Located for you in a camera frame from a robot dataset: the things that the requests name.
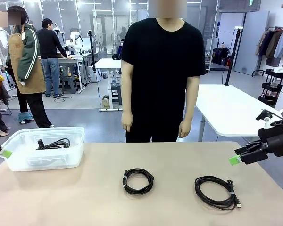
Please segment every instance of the blue shoe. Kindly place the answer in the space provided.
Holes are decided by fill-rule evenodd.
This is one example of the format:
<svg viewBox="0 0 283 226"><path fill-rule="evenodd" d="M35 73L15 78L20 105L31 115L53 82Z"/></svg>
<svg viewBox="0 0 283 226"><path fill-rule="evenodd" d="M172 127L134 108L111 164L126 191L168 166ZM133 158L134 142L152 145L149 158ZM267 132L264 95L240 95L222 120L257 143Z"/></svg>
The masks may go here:
<svg viewBox="0 0 283 226"><path fill-rule="evenodd" d="M25 124L25 122L33 120L34 118L30 112L22 112L18 115L18 121L20 124Z"/></svg>

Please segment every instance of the green jacket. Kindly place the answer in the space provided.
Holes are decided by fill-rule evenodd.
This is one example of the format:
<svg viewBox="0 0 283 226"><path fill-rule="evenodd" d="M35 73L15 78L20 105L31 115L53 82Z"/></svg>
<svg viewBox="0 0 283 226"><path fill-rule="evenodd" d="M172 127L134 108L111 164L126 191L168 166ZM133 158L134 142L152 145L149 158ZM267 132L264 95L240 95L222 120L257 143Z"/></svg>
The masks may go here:
<svg viewBox="0 0 283 226"><path fill-rule="evenodd" d="M13 33L21 34L22 25L16 25ZM24 25L25 39L22 40L24 44L22 58L18 64L18 80L25 82L32 72L33 66L40 55L40 45L36 35L36 29L31 24Z"/></svg>

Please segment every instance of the black sweater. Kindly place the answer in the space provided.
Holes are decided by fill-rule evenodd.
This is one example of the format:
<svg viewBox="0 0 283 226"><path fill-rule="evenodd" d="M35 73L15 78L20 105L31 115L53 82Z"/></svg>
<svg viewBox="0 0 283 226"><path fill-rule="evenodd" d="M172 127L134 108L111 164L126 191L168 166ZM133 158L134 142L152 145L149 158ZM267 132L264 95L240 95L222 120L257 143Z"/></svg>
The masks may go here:
<svg viewBox="0 0 283 226"><path fill-rule="evenodd" d="M43 28L37 31L37 36L40 43L41 59L57 58L57 48L64 57L67 57L66 51L62 48L54 31Z"/></svg>

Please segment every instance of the brown jacket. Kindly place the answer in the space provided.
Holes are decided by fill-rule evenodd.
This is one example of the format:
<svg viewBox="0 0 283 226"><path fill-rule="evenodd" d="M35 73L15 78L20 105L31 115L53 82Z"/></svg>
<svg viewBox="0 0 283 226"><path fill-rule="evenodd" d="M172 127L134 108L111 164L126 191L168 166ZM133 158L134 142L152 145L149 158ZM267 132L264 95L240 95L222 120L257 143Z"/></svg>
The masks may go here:
<svg viewBox="0 0 283 226"><path fill-rule="evenodd" d="M8 46L9 46L11 65L16 79L15 82L19 87L20 93L32 94L32 93L44 92L46 90L45 81L44 81L42 66L39 59L36 60L33 69L31 70L31 73L29 75L29 78L25 81L25 85L22 85L18 80L18 74L17 74L18 63L23 56L22 53L24 47L24 44L21 39L21 34L19 33L13 34L9 38Z"/></svg>
<svg viewBox="0 0 283 226"><path fill-rule="evenodd" d="M271 39L271 41L270 41L270 43L267 47L267 50L266 50L265 56L267 58L274 58L275 49L277 48L277 45L278 45L279 39L282 35L282 32L283 31L278 31L273 35L273 37L272 37L272 39Z"/></svg>

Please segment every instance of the white wall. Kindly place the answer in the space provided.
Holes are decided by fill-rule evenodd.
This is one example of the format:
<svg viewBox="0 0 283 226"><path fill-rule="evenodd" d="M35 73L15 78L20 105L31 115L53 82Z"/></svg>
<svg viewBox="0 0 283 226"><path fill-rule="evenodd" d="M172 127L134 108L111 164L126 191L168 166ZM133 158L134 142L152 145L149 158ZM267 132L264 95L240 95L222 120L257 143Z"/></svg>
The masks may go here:
<svg viewBox="0 0 283 226"><path fill-rule="evenodd" d="M275 27L281 26L283 27L283 8L281 8L281 4L283 0L262 0L260 11L270 11L269 20L267 27ZM261 70L269 69L272 67L266 66L266 58L263 57L261 63Z"/></svg>
<svg viewBox="0 0 283 226"><path fill-rule="evenodd" d="M224 48L230 48L235 43L234 28L236 26L243 26L244 13L222 13L220 16L219 27L219 47L224 42Z"/></svg>

